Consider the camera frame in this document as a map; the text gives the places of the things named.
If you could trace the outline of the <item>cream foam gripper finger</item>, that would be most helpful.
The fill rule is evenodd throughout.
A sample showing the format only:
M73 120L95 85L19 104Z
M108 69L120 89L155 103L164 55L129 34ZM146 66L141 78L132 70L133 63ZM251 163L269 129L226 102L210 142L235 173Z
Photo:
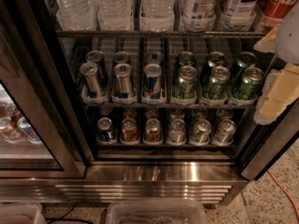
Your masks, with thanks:
M262 53L276 52L276 37L279 26L276 25L265 37L259 40L253 48Z
M272 69L263 84L253 116L260 125L274 122L299 97L299 65L287 63L281 69Z

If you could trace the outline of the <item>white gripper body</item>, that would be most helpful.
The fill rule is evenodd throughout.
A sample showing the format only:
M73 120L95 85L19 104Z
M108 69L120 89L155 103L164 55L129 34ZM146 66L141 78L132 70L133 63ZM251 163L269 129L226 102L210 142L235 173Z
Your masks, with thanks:
M283 18L278 28L276 54L286 63L299 64L299 3Z

